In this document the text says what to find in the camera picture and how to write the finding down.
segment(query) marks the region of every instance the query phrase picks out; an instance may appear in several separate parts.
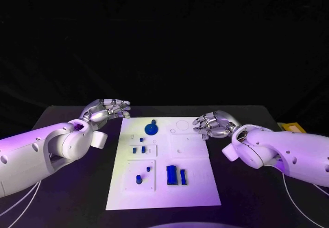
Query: dark table surface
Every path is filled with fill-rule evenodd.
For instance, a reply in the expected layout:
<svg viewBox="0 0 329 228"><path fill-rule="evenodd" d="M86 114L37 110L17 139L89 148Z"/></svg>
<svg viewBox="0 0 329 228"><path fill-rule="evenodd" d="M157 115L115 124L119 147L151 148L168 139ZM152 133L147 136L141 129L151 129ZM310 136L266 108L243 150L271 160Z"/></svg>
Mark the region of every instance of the dark table surface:
<svg viewBox="0 0 329 228"><path fill-rule="evenodd" d="M77 118L82 108L50 106L33 129ZM262 106L132 106L129 113L132 117L183 117L200 116L214 110L230 113L240 124L279 130ZM12 228L147 228L187 221L256 228L317 227L291 204L281 173L271 167L255 170L239 159L227 161L220 152L227 138L206 141L220 206L105 211L119 128L121 119L110 120L100 129L108 134L103 149L90 147L86 155L41 181L35 198ZM301 211L321 226L329 226L327 196L311 184L288 177L285 180ZM0 199L0 212L28 189ZM0 218L0 227L11 224L30 197Z"/></svg>

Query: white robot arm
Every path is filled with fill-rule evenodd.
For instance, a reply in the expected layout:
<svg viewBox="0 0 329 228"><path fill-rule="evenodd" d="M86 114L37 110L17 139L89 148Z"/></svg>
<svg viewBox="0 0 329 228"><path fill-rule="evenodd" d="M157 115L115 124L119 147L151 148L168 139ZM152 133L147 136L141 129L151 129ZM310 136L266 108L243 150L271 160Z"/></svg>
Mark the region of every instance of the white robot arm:
<svg viewBox="0 0 329 228"><path fill-rule="evenodd" d="M253 169L275 167L287 176L329 187L329 138L295 132L272 132L255 125L239 125L223 111L201 115L194 131L210 137L229 136L232 143L222 149L229 161L237 158Z"/></svg>
<svg viewBox="0 0 329 228"><path fill-rule="evenodd" d="M77 160L89 146L102 148L108 119L129 118L129 102L95 100L80 117L0 140L0 197L25 189Z"/></svg>

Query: white board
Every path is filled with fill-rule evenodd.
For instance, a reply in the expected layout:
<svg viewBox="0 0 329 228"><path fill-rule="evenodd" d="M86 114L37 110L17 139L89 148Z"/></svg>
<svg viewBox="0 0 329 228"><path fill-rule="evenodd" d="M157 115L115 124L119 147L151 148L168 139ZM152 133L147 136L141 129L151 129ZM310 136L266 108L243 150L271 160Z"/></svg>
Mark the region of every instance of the white board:
<svg viewBox="0 0 329 228"><path fill-rule="evenodd" d="M158 132L145 135L144 127L152 119ZM206 144L193 131L194 119L196 117L122 119L106 210L220 205ZM175 165L177 168L177 185L167 185L168 165ZM187 185L180 183L181 169Z"/></svg>

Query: blue piece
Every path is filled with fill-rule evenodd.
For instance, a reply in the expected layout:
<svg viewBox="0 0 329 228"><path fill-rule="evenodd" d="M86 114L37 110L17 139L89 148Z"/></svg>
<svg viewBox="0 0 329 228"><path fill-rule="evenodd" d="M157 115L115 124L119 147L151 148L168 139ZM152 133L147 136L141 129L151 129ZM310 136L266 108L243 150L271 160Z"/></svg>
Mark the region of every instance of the blue piece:
<svg viewBox="0 0 329 228"><path fill-rule="evenodd" d="M184 170L180 170L181 185L187 185L184 178Z"/></svg>
<svg viewBox="0 0 329 228"><path fill-rule="evenodd" d="M136 183L136 184L141 184L141 182L142 182L141 176L136 175L136 176L135 176L135 183Z"/></svg>
<svg viewBox="0 0 329 228"><path fill-rule="evenodd" d="M157 133L157 125L155 125L155 120L152 120L151 123L145 125L145 134L154 135L155 133Z"/></svg>
<svg viewBox="0 0 329 228"><path fill-rule="evenodd" d="M165 175L167 175L165 184L167 185L178 184L174 165L170 165L165 167Z"/></svg>

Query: cable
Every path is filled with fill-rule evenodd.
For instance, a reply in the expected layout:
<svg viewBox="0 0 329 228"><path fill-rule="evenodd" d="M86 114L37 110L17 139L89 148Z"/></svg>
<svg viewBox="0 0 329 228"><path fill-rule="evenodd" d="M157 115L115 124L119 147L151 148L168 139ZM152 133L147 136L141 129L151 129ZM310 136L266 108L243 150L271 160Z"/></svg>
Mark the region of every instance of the cable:
<svg viewBox="0 0 329 228"><path fill-rule="evenodd" d="M17 222L17 220L20 219L20 217L22 216L22 214L24 214L24 212L25 212L25 210L27 210L27 208L28 208L28 206L30 206L30 204L31 204L31 201L33 201L33 199L34 199L34 196L35 196L35 193L37 193L37 190L38 190L40 183L41 183L41 182L38 181L37 188L35 188L35 192L34 192L34 195L33 195L33 197L31 197L31 199L30 199L30 201L28 201L28 204L27 204L27 206L25 206L25 209L22 210L22 212L21 212L18 218L12 221L11 225L8 226L8 228L14 225L14 223Z"/></svg>
<svg viewBox="0 0 329 228"><path fill-rule="evenodd" d="M7 208L7 210L4 210L0 213L0 217L17 206L17 204L22 201L22 199L25 198L25 196L31 193L33 189L35 188L38 182L34 184L33 188L30 189L30 191L27 192L27 194L24 195L24 197Z"/></svg>
<svg viewBox="0 0 329 228"><path fill-rule="evenodd" d="M292 198L291 198L291 196L289 196L289 193L288 193L288 188L287 188L287 184L285 184L285 179L284 179L284 174L282 174L282 182L284 182L284 187L285 187L285 191L287 191L287 196L288 196L288 198L289 198L289 200L291 200L291 202L292 202L292 205L294 205L294 207L298 209L298 207L297 207L297 205L295 205L295 203L294 203L294 201L292 201ZM301 210L298 209L298 211L299 211L299 213L302 214L302 216L318 226L318 227L321 227L321 228L324 228L323 226L320 226L307 216L305 216L305 214L301 212Z"/></svg>
<svg viewBox="0 0 329 228"><path fill-rule="evenodd" d="M320 191L329 196L329 193L314 184L314 186L320 189Z"/></svg>

